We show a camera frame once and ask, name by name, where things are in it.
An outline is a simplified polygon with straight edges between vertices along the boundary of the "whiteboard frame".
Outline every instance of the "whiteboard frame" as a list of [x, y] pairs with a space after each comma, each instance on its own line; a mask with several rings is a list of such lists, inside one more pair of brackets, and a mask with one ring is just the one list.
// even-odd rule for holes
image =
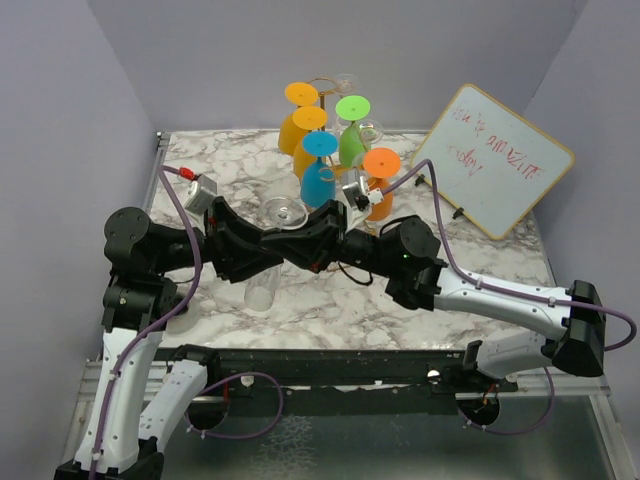
[[[496, 105], [498, 105], [499, 107], [503, 108], [504, 110], [506, 110], [507, 112], [509, 112], [511, 115], [513, 115], [514, 117], [516, 117], [518, 120], [520, 120], [521, 122], [523, 122], [524, 124], [526, 124], [528, 127], [532, 128], [533, 130], [535, 130], [537, 133], [539, 133], [540, 135], [542, 135], [543, 137], [545, 137], [547, 140], [549, 140], [550, 142], [554, 143], [557, 147], [559, 147], [561, 150], [564, 150], [566, 153], [569, 154], [570, 157], [570, 161], [569, 164], [567, 165], [567, 167], [560, 173], [560, 175], [558, 175], [556, 177], [556, 179], [551, 182], [549, 184], [549, 186], [540, 194], [540, 196], [538, 198], [536, 198], [533, 203], [531, 203], [531, 205], [529, 205], [529, 207], [527, 207], [527, 209], [524, 211], [524, 213], [513, 223], [513, 225], [511, 225], [509, 228], [507, 228], [507, 230], [500, 236], [496, 236], [494, 234], [492, 234], [491, 232], [489, 232], [485, 227], [483, 227], [482, 225], [480, 225], [480, 223], [474, 219], [472, 216], [468, 215], [466, 211], [464, 211], [464, 207], [461, 205], [456, 204], [456, 202], [452, 201], [447, 195], [445, 195], [443, 192], [438, 191], [438, 194], [444, 198], [447, 202], [449, 202], [451, 205], [453, 205], [456, 209], [458, 208], [463, 208], [462, 214], [467, 217], [475, 226], [477, 226], [480, 230], [482, 230], [489, 238], [491, 238], [492, 240], [502, 240], [504, 239], [507, 235], [509, 235], [509, 233], [511, 232], [511, 230], [513, 230], [513, 228], [520, 223], [520, 221], [531, 211], [531, 209], [533, 209], [533, 207], [535, 207], [535, 205], [540, 201], [540, 199], [542, 197], [544, 197], [547, 192], [549, 190], [551, 190], [551, 188], [553, 188], [553, 186], [558, 183], [558, 181], [564, 177], [564, 175], [569, 171], [569, 169], [571, 167], [573, 167], [573, 165], [575, 164], [576, 158], [575, 158], [575, 154], [569, 150], [569, 148], [565, 147], [563, 144], [561, 144], [560, 142], [558, 142], [555, 138], [551, 137], [550, 135], [548, 135], [547, 133], [543, 132], [542, 130], [540, 130], [538, 127], [536, 127], [535, 125], [533, 125], [531, 122], [529, 122], [526, 118], [518, 115], [516, 112], [514, 112], [513, 110], [511, 110], [509, 107], [507, 107], [506, 105], [502, 104], [501, 102], [499, 102], [498, 100], [496, 100], [495, 98], [493, 98], [491, 95], [489, 95], [487, 92], [485, 92], [484, 90], [480, 89], [479, 87], [477, 87], [476, 85], [472, 84], [472, 83], [465, 83], [464, 85], [462, 85], [458, 91], [456, 92], [456, 94], [453, 96], [453, 98], [451, 99], [451, 101], [449, 102], [449, 104], [447, 105], [447, 107], [443, 110], [443, 112], [440, 114], [440, 117], [438, 117], [438, 120], [436, 121], [436, 123], [433, 125], [433, 127], [431, 127], [431, 130], [429, 131], [429, 133], [427, 134], [427, 136], [425, 137], [425, 139], [423, 140], [423, 142], [420, 144], [420, 146], [417, 148], [417, 150], [414, 152], [414, 154], [411, 156], [411, 160], [410, 160], [410, 166], [413, 167], [413, 164], [416, 161], [416, 157], [418, 156], [418, 153], [420, 152], [420, 150], [422, 150], [422, 148], [424, 147], [425, 143], [427, 143], [427, 140], [429, 140], [429, 137], [431, 136], [431, 133], [433, 133], [433, 131], [435, 131], [435, 129], [438, 127], [438, 124], [440, 123], [440, 121], [446, 116], [446, 114], [449, 112], [449, 109], [451, 108], [451, 106], [455, 103], [455, 101], [458, 99], [458, 97], [460, 96], [460, 94], [462, 93], [462, 91], [466, 88], [473, 88], [474, 90], [476, 90], [478, 93], [480, 93], [481, 95], [484, 95], [485, 97], [487, 97], [489, 100], [491, 100], [492, 102], [494, 102]], [[431, 176], [429, 175], [428, 172], [428, 168], [425, 166], [425, 169], [427, 169], [427, 173], [424, 174], [424, 180], [429, 184], [429, 186], [431, 187]]]

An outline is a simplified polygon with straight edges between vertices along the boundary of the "clear drinking glass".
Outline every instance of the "clear drinking glass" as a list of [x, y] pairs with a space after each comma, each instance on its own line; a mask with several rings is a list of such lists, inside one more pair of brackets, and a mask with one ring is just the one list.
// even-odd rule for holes
[[[261, 208], [264, 219], [273, 227], [292, 230], [303, 226], [307, 221], [307, 210], [291, 197], [273, 197]], [[266, 312], [273, 306], [276, 291], [280, 285], [282, 265], [271, 267], [254, 275], [244, 290], [244, 303], [251, 310]]]
[[353, 95], [361, 90], [360, 80], [355, 75], [350, 73], [341, 73], [333, 77], [333, 81], [336, 83], [334, 92], [340, 95]]
[[268, 268], [249, 279], [244, 289], [244, 303], [251, 310], [266, 312], [271, 308], [280, 285], [280, 267]]

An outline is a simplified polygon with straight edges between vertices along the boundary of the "handwritten text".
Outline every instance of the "handwritten text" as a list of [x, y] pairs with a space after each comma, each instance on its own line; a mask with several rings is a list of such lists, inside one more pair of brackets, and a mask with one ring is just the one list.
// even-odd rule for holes
[[516, 171], [520, 172], [524, 178], [530, 180], [538, 176], [539, 172], [542, 172], [542, 168], [528, 162], [527, 155], [516, 150], [509, 145], [509, 142], [499, 139], [495, 135], [491, 135], [486, 143], [491, 150], [496, 153], [501, 153], [505, 156], [507, 163], [511, 165]]
[[451, 153], [452, 150], [455, 152], [456, 158], [458, 159], [458, 161], [469, 169], [469, 173], [468, 173], [469, 177], [472, 177], [473, 175], [475, 175], [476, 173], [478, 173], [480, 170], [484, 168], [484, 166], [481, 165], [480, 162], [478, 162], [478, 160], [474, 156], [476, 151], [475, 148], [472, 148], [468, 152], [464, 152], [460, 150], [458, 147], [456, 147], [455, 145], [449, 145], [448, 153]]

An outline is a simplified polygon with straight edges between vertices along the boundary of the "marble tabletop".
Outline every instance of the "marble tabletop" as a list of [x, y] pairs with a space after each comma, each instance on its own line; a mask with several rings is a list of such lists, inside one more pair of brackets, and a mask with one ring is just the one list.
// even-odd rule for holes
[[[425, 134], [385, 134], [376, 146], [395, 150], [406, 171]], [[275, 195], [299, 196], [292, 160], [279, 152], [277, 131], [232, 130], [178, 132], [171, 136], [165, 164], [204, 173], [218, 184], [218, 194], [243, 218], [264, 226], [261, 202]], [[170, 178], [184, 201], [188, 184]], [[466, 269], [532, 285], [552, 285], [535, 222], [527, 216], [504, 239], [489, 239], [464, 217], [452, 219], [442, 202], [447, 236], [458, 263]], [[417, 213], [439, 236], [433, 197], [427, 185], [407, 182], [396, 191], [392, 217]], [[158, 185], [151, 218], [181, 227], [166, 192]], [[351, 269], [366, 279], [365, 272]], [[191, 270], [173, 272], [186, 282]], [[216, 278], [205, 265], [189, 311], [172, 320], [164, 347], [192, 343], [218, 348], [313, 349], [464, 349], [479, 338], [500, 338], [520, 331], [514, 325], [459, 312], [405, 310], [384, 293], [386, 280], [354, 284], [341, 272], [318, 275], [285, 262], [273, 307], [263, 313], [244, 305], [244, 283]], [[188, 285], [181, 284], [186, 290]]]

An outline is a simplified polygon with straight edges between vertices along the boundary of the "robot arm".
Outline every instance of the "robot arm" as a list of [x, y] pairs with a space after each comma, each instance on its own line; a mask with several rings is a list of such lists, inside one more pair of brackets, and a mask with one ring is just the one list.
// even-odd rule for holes
[[[365, 188], [361, 182], [356, 185]], [[440, 241], [419, 217], [400, 219], [376, 237], [354, 226], [379, 195], [353, 188], [345, 196], [347, 205], [328, 202], [300, 229], [263, 231], [238, 217], [222, 197], [213, 195], [206, 208], [198, 202], [195, 212], [203, 216], [204, 235], [198, 234], [201, 257], [230, 282], [246, 280], [284, 259], [315, 273], [338, 261], [386, 277], [386, 293], [405, 308], [464, 311], [528, 330], [499, 341], [470, 343], [463, 361], [450, 372], [445, 386], [449, 393], [482, 391], [511, 372], [548, 365], [574, 375], [602, 374], [603, 315], [529, 302], [482, 286], [484, 282], [599, 304], [592, 285], [575, 282], [565, 291], [466, 272], [478, 279], [470, 283], [437, 257]], [[113, 361], [138, 332], [171, 309], [176, 285], [163, 274], [193, 263], [185, 232], [156, 225], [139, 209], [114, 213], [105, 225], [105, 237], [105, 256], [113, 269], [103, 301], [105, 358], [96, 406], [102, 404]], [[114, 384], [105, 418], [100, 417], [99, 408], [94, 409], [74, 461], [58, 469], [56, 480], [87, 478], [92, 460], [97, 460], [102, 478], [160, 478], [162, 452], [180, 417], [205, 385], [220, 379], [219, 370], [216, 373], [212, 368], [216, 359], [207, 357], [211, 352], [196, 351], [194, 358], [183, 358], [175, 365], [167, 383], [141, 412], [144, 386], [161, 336], [161, 332], [152, 333], [136, 346]], [[102, 453], [94, 458], [92, 433], [98, 422], [105, 422], [106, 427]]]

